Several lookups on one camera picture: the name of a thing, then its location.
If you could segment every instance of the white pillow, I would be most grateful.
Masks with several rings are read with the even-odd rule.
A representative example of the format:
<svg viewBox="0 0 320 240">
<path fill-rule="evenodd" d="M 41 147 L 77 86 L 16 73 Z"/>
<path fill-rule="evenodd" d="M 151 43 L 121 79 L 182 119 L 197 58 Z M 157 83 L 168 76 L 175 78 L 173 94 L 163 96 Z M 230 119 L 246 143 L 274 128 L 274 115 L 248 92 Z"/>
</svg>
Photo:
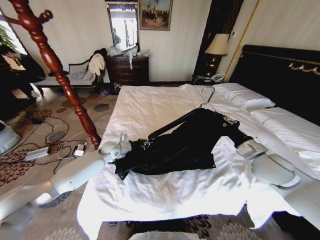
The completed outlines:
<svg viewBox="0 0 320 240">
<path fill-rule="evenodd" d="M 257 110 L 251 115 L 295 151 L 320 180 L 320 126 L 280 107 Z"/>
<path fill-rule="evenodd" d="M 275 105 L 269 98 L 238 83 L 221 83 L 214 85 L 214 88 L 226 100 L 248 112 L 270 108 Z"/>
</svg>

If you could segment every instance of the mattress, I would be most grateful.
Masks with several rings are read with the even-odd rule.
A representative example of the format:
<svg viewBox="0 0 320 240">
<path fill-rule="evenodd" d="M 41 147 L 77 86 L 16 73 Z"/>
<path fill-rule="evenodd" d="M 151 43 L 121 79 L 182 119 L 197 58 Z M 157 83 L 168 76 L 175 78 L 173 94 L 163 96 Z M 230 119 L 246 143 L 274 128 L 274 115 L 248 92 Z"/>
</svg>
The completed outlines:
<svg viewBox="0 0 320 240">
<path fill-rule="evenodd" d="M 146 139 L 153 131 L 198 108 L 204 102 L 199 94 L 202 88 L 188 84 L 180 87 L 123 86 L 101 145 L 107 141 L 118 142 L 120 133 L 127 133 L 128 139 L 133 141 Z M 209 97 L 210 90 L 203 94 L 205 98 Z M 203 107 L 240 121 L 240 130 L 271 152 L 286 159 L 296 157 L 244 109 L 226 102 L 218 93 L 214 94 L 211 103 Z M 131 172 L 124 181 L 115 174 L 113 164 L 106 164 L 86 185 L 77 210 L 80 226 L 90 239 L 96 239 L 102 222 L 106 221 L 158 221 L 200 214 L 237 215 L 244 204 L 247 204 L 256 228 L 261 227 L 274 211 L 298 215 L 277 192 L 252 175 L 250 162 L 237 154 L 228 137 L 221 137 L 212 153 L 216 165 L 213 169 L 161 175 Z"/>
</svg>

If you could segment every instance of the patterned carpet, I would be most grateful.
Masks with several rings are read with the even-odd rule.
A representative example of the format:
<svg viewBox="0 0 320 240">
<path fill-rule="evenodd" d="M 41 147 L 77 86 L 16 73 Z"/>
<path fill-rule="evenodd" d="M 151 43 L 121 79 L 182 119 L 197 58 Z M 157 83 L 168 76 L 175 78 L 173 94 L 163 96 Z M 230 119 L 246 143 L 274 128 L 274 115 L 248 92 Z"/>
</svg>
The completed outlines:
<svg viewBox="0 0 320 240">
<path fill-rule="evenodd" d="M 90 90 L 77 90 L 81 103 L 87 109 L 102 136 L 117 96 L 100 96 Z M 31 119 L 41 120 L 33 124 Z M 54 175 L 61 166 L 74 158 L 71 150 L 85 143 L 86 151 L 92 151 L 88 136 L 83 130 L 72 106 L 62 92 L 44 89 L 44 97 L 7 121 L 21 136 L 20 142 L 10 152 L 0 156 L 0 194 L 23 184 L 43 182 Z M 49 146 L 49 156 L 24 162 L 31 150 Z M 61 149 L 59 160 L 57 153 Z M 54 201 L 36 208 L 36 215 L 24 230 L 26 240 L 86 240 L 76 218 L 77 207 L 85 185 L 60 195 Z M 243 207 L 238 216 L 199 215 L 185 219 L 158 222 L 105 222 L 99 232 L 99 240 L 128 240 L 134 233 L 146 231 L 176 231 L 197 233 L 208 240 L 289 240 L 276 222 L 270 218 L 257 230 Z"/>
</svg>

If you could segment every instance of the white charger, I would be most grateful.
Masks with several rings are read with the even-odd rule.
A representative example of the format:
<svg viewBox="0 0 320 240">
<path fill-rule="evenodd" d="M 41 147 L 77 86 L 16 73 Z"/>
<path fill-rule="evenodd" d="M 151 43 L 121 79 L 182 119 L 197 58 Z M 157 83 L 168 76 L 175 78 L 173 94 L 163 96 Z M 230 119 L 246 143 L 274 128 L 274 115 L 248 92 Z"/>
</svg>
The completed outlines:
<svg viewBox="0 0 320 240">
<path fill-rule="evenodd" d="M 74 151 L 75 156 L 82 156 L 85 153 L 85 145 L 78 144 L 76 150 Z"/>
</svg>

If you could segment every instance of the lamp base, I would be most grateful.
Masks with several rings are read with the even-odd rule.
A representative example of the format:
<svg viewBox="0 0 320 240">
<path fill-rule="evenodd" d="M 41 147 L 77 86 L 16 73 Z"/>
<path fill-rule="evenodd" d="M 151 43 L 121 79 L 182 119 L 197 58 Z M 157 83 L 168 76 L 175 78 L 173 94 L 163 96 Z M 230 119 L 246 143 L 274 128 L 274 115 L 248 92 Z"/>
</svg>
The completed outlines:
<svg viewBox="0 0 320 240">
<path fill-rule="evenodd" d="M 223 55 L 211 55 L 209 61 L 206 63 L 205 73 L 206 77 L 211 78 L 216 74 Z"/>
</svg>

